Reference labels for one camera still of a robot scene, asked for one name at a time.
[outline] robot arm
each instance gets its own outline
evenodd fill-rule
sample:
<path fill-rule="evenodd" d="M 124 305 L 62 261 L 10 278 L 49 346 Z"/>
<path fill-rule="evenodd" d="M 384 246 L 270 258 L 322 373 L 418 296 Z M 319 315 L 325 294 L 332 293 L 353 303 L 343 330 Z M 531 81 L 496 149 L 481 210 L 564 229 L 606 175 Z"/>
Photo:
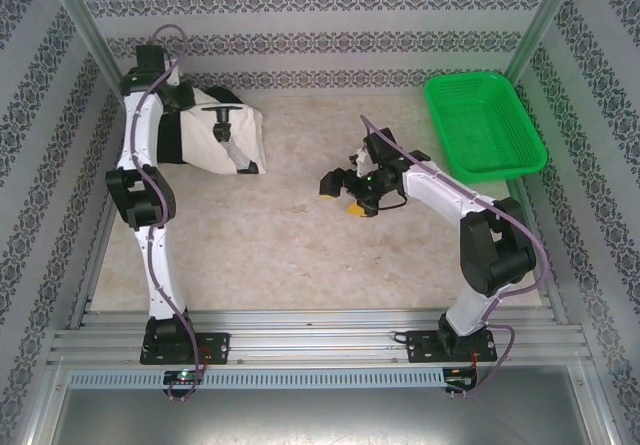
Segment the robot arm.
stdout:
<path fill-rule="evenodd" d="M 176 203 L 173 191 L 162 177 L 157 168 L 156 150 L 158 140 L 158 126 L 163 114 L 162 99 L 157 93 L 150 94 L 141 109 L 136 125 L 135 143 L 137 150 L 129 149 L 131 125 L 135 109 L 144 92 L 131 92 L 125 96 L 127 122 L 125 130 L 124 148 L 116 170 L 107 173 L 107 187 L 118 207 L 122 219 L 133 229 L 138 241 L 142 259 L 144 260 L 147 283 L 149 287 L 149 315 L 156 320 L 171 319 L 173 309 L 160 296 L 151 279 L 148 255 L 147 237 L 149 229 L 160 221 L 162 210 L 160 201 L 151 187 L 142 180 L 140 173 L 133 163 L 133 153 L 138 157 L 138 163 L 158 184 L 169 205 L 169 219 L 176 213 Z M 165 293 L 171 298 L 181 313 L 186 309 L 185 301 L 172 274 L 170 263 L 171 251 L 168 236 L 171 224 L 166 223 L 154 232 L 152 261 L 155 275 Z"/>
<path fill-rule="evenodd" d="M 381 132 L 395 142 L 388 128 Z M 369 157 L 363 159 L 363 153 Z M 487 310 L 502 293 L 513 288 L 535 267 L 535 253 L 531 241 L 520 230 L 466 198 L 461 190 L 471 192 L 471 195 L 524 222 L 517 201 L 512 198 L 498 201 L 482 196 L 447 176 L 424 153 L 414 151 L 410 155 L 433 173 L 413 165 L 377 135 L 367 135 L 364 147 L 351 157 L 359 171 L 336 169 L 328 173 L 320 183 L 320 194 L 337 197 L 344 187 L 356 199 L 349 211 L 373 217 L 385 210 L 379 206 L 382 196 L 396 191 L 404 203 L 407 198 L 418 199 L 458 229 L 460 267 L 467 286 L 441 317 L 438 330 L 439 341 L 451 356 L 455 355 L 456 348 L 466 337 L 473 337 L 484 330 Z M 377 168 L 365 174 L 361 172 L 362 163 L 373 163 Z M 442 175 L 447 180 L 437 178 Z"/>

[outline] mounting plate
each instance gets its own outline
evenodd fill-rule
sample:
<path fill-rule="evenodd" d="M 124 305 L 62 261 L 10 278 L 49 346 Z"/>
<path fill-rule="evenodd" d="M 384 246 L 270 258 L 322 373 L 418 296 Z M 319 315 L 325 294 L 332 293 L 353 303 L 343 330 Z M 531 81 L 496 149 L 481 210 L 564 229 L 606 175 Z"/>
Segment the mounting plate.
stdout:
<path fill-rule="evenodd" d="M 226 365 L 229 357 L 229 340 L 228 333 L 196 333 L 196 342 L 200 350 L 200 365 L 205 360 L 207 365 Z M 184 347 L 153 343 L 153 338 L 150 335 L 145 335 L 140 352 L 140 363 L 142 365 L 193 365 L 191 348 L 189 343 L 188 353 L 185 353 Z"/>
<path fill-rule="evenodd" d="M 440 344 L 436 330 L 411 330 L 397 335 L 406 337 L 410 363 L 471 362 L 474 351 L 478 362 L 495 362 L 498 359 L 493 334 L 489 330 L 460 338 L 451 355 Z"/>

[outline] yellow object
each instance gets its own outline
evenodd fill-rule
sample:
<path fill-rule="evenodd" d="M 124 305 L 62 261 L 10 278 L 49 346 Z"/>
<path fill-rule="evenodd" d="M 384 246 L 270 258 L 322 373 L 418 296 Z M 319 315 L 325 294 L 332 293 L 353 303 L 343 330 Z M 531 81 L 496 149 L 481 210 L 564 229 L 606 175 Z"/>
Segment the yellow object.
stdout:
<path fill-rule="evenodd" d="M 367 216 L 367 212 L 364 211 L 364 208 L 362 208 L 360 205 L 358 205 L 357 201 L 355 201 L 351 205 L 349 205 L 349 208 L 347 208 L 347 212 L 351 213 L 352 215 L 357 215 L 359 217 L 366 217 Z"/>

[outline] cable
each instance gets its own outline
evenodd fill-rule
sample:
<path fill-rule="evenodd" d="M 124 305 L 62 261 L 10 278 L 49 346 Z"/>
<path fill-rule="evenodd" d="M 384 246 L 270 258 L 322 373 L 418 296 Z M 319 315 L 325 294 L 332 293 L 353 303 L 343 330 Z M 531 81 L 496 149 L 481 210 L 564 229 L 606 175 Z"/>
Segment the cable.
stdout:
<path fill-rule="evenodd" d="M 502 301 L 502 299 L 504 299 L 506 297 L 511 297 L 511 296 L 515 296 L 515 295 L 521 295 L 521 294 L 524 294 L 524 293 L 528 293 L 528 292 L 536 290 L 537 288 L 540 287 L 540 285 L 549 276 L 549 259 L 547 257 L 547 252 L 545 251 L 544 246 L 542 245 L 542 242 L 540 242 L 540 239 L 538 239 L 538 237 L 536 237 L 531 230 L 529 230 L 523 223 L 520 223 L 520 221 L 517 220 L 515 217 L 512 217 L 508 213 L 503 212 L 502 210 L 496 208 L 492 204 L 487 203 L 486 201 L 482 200 L 478 196 L 477 192 L 470 192 L 466 188 L 460 186 L 455 180 L 453 180 L 451 177 L 449 177 L 446 173 L 440 172 L 440 171 L 434 172 L 433 170 L 429 169 L 420 160 L 418 160 L 417 158 L 413 157 L 410 153 L 407 153 L 400 145 L 395 143 L 393 140 L 390 140 L 385 134 L 383 134 L 378 128 L 376 128 L 376 126 L 373 123 L 371 123 L 369 121 L 369 119 L 367 117 L 365 117 L 364 115 L 360 115 L 360 119 L 364 123 L 364 126 L 367 128 L 367 135 L 370 134 L 373 131 L 387 145 L 389 145 L 390 147 L 394 148 L 395 150 L 400 152 L 405 158 L 409 159 L 409 161 L 411 161 L 412 163 L 414 163 L 415 165 L 417 165 L 418 167 L 423 169 L 427 173 L 427 175 L 429 175 L 431 177 L 434 177 L 434 178 L 440 180 L 441 182 L 447 184 L 448 186 L 450 186 L 451 188 L 456 190 L 458 193 L 460 193 L 462 196 L 464 196 L 467 199 L 469 199 L 469 200 L 477 203 L 478 205 L 486 208 L 487 210 L 489 210 L 490 212 L 496 214 L 497 216 L 499 216 L 503 220 L 506 220 L 507 222 L 509 222 L 512 225 L 514 225 L 529 240 L 531 240 L 531 243 L 533 244 L 534 248 L 538 252 L 538 255 L 542 258 L 542 272 L 540 273 L 540 276 L 536 279 L 536 281 L 532 285 L 529 285 L 527 287 L 519 288 L 517 290 L 511 290 L 509 292 L 503 293 L 502 295 L 500 295 L 498 297 L 495 297 L 495 299 L 493 300 L 491 305 L 489 305 L 489 307 L 487 308 L 486 312 L 482 315 L 482 318 L 480 319 L 482 321 L 482 323 L 484 323 L 485 325 L 488 326 L 487 320 L 489 319 L 489 315 L 491 315 L 491 313 L 496 309 L 496 307 Z M 513 329 L 513 327 L 511 327 L 509 325 L 491 325 L 491 326 L 489 326 L 489 328 L 498 328 L 498 329 L 509 330 L 509 333 L 511 334 L 511 338 L 509 340 L 507 348 L 505 349 L 504 353 L 502 354 L 502 356 L 500 357 L 500 359 L 498 360 L 496 365 L 489 372 L 489 374 L 485 377 L 485 379 L 482 382 L 480 382 L 473 389 L 474 391 L 477 390 L 480 387 L 480 385 L 482 385 L 483 383 L 485 383 L 485 382 L 489 381 L 489 379 L 491 379 L 491 377 L 495 374 L 495 372 L 498 370 L 498 368 L 502 365 L 502 363 L 505 361 L 505 359 L 507 358 L 507 356 L 511 352 L 511 349 L 513 348 L 513 344 L 515 343 L 515 339 L 516 339 L 516 332 Z"/>
<path fill-rule="evenodd" d="M 182 57 L 185 55 L 185 53 L 186 53 L 186 51 L 188 49 L 187 34 L 185 33 L 185 31 L 182 28 L 180 28 L 178 25 L 174 25 L 174 24 L 166 24 L 166 25 L 162 25 L 161 27 L 159 27 L 153 33 L 153 35 L 151 37 L 151 43 L 154 43 L 156 41 L 156 38 L 157 38 L 157 36 L 158 36 L 158 34 L 160 32 L 162 32 L 163 30 L 167 30 L 169 28 L 175 29 L 178 32 L 180 32 L 180 35 L 181 35 L 181 38 L 182 38 L 182 41 L 183 41 L 184 45 L 182 47 L 182 50 L 180 51 L 180 53 L 176 57 L 176 59 L 169 66 L 169 68 L 167 70 L 165 70 L 164 73 L 162 73 L 162 75 L 160 75 L 158 78 L 156 78 L 155 81 L 151 85 L 149 85 L 149 88 L 147 88 L 145 90 L 145 92 L 142 94 L 142 97 L 140 97 L 140 100 L 138 101 L 138 105 L 136 106 L 134 114 L 133 114 L 133 119 L 131 120 L 131 132 L 130 132 L 131 136 L 130 136 L 130 140 L 129 140 L 129 147 L 131 149 L 131 159 L 133 161 L 133 166 L 136 168 L 136 170 L 140 174 L 140 177 L 142 178 L 142 180 L 144 182 L 148 183 L 149 186 L 153 189 L 153 191 L 158 196 L 158 199 L 160 200 L 160 209 L 162 210 L 162 218 L 160 219 L 160 221 L 158 223 L 155 223 L 155 224 L 153 224 L 153 225 L 151 225 L 149 227 L 149 233 L 147 234 L 147 265 L 149 267 L 149 276 L 151 277 L 151 281 L 153 282 L 153 285 L 156 288 L 157 292 L 165 300 L 165 302 L 167 302 L 169 307 L 171 307 L 171 310 L 178 316 L 178 318 L 180 319 L 180 322 L 182 323 L 182 325 L 187 330 L 187 334 L 189 335 L 189 338 L 191 340 L 191 345 L 193 347 L 193 360 L 194 360 L 194 364 L 195 364 L 195 379 L 193 380 L 193 383 L 191 384 L 191 389 L 184 396 L 176 397 L 176 396 L 172 395 L 172 393 L 171 393 L 171 391 L 173 389 L 173 386 L 176 384 L 176 382 L 172 382 L 169 385 L 169 389 L 167 390 L 167 394 L 169 395 L 169 399 L 171 401 L 179 400 L 181 402 L 184 402 L 191 395 L 193 395 L 193 393 L 196 391 L 196 387 L 198 385 L 198 380 L 199 380 L 199 377 L 200 377 L 200 364 L 199 364 L 199 356 L 198 356 L 199 355 L 199 353 L 198 353 L 198 342 L 196 340 L 196 335 L 195 335 L 195 332 L 193 330 L 193 327 L 191 326 L 189 321 L 185 318 L 185 316 L 182 314 L 182 312 L 178 309 L 178 307 L 173 302 L 173 300 L 171 300 L 171 297 L 169 297 L 166 294 L 166 292 L 163 290 L 162 285 L 158 281 L 158 277 L 156 276 L 155 270 L 153 268 L 153 235 L 154 235 L 154 232 L 155 232 L 156 229 L 164 227 L 165 224 L 169 221 L 169 206 L 168 206 L 168 203 L 167 203 L 167 198 L 164 196 L 164 193 L 162 193 L 162 190 L 160 189 L 158 184 L 149 176 L 149 174 L 147 172 L 144 171 L 143 166 L 140 165 L 140 162 L 138 161 L 137 151 L 136 151 L 136 128 L 137 128 L 137 125 L 138 125 L 138 118 L 140 117 L 142 107 L 144 106 L 144 102 L 147 100 L 149 95 L 151 95 L 153 93 L 153 91 L 156 88 L 158 88 L 158 86 L 162 82 L 164 82 L 167 79 L 167 77 L 169 77 L 169 75 L 171 75 L 171 73 L 176 69 L 176 67 L 178 66 L 178 64 L 182 60 Z"/>
<path fill-rule="evenodd" d="M 376 207 L 376 206 L 367 205 L 367 208 L 370 208 L 370 209 L 375 210 L 377 212 L 384 212 L 386 210 L 395 210 L 396 208 L 404 207 L 407 204 L 407 202 L 409 201 L 409 199 L 404 194 L 398 194 L 398 195 L 400 195 L 400 197 L 402 198 L 403 202 L 396 203 L 395 205 L 389 205 L 387 207 Z"/>

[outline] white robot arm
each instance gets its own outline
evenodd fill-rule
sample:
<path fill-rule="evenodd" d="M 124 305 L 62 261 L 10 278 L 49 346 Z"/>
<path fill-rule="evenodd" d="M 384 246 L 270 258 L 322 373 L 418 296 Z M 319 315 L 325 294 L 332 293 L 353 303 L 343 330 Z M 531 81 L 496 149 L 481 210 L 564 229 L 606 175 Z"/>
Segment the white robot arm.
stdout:
<path fill-rule="evenodd" d="M 388 128 L 380 133 L 395 144 Z M 448 176 L 424 153 L 414 151 L 409 155 L 420 165 L 413 164 L 377 134 L 369 134 L 364 146 L 350 157 L 358 170 L 338 168 L 329 172 L 320 182 L 320 194 L 337 197 L 341 188 L 346 188 L 356 199 L 349 212 L 363 217 L 374 217 L 380 211 L 398 208 L 408 198 L 414 198 L 456 227 L 460 234 L 460 267 L 467 286 L 441 317 L 438 342 L 447 357 L 468 358 L 465 354 L 473 349 L 469 344 L 477 343 L 478 337 L 482 335 L 485 342 L 489 342 L 490 335 L 483 332 L 486 317 L 496 300 L 535 267 L 533 245 L 518 228 L 479 204 L 491 204 L 523 223 L 517 201 L 480 195 Z M 380 207 L 382 196 L 392 191 L 404 201 L 392 207 Z"/>
<path fill-rule="evenodd" d="M 185 299 L 173 276 L 168 237 L 171 219 L 176 214 L 176 201 L 157 168 L 161 121 L 165 117 L 179 120 L 180 111 L 194 106 L 193 89 L 188 83 L 179 83 L 176 73 L 173 78 L 163 80 L 168 71 L 165 72 L 162 47 L 140 45 L 136 47 L 136 58 L 137 67 L 129 71 L 121 84 L 127 112 L 122 155 L 116 169 L 107 172 L 105 181 L 121 218 L 133 229 L 145 265 L 149 320 L 140 362 L 145 365 L 196 363 L 196 368 L 199 360 L 226 363 L 229 335 L 194 332 Z M 216 114 L 212 115 L 211 122 L 214 135 L 219 129 L 229 132 L 228 112 L 233 108 L 214 107 Z M 225 118 L 224 123 L 215 119 L 220 116 Z M 233 143 L 230 146 L 233 152 L 238 152 Z M 231 158 L 247 165 L 246 157 L 241 155 L 241 152 L 234 153 Z M 253 162 L 248 163 L 253 165 L 251 170 L 238 167 L 238 173 L 258 172 Z M 194 362 L 195 353 L 203 356 Z"/>

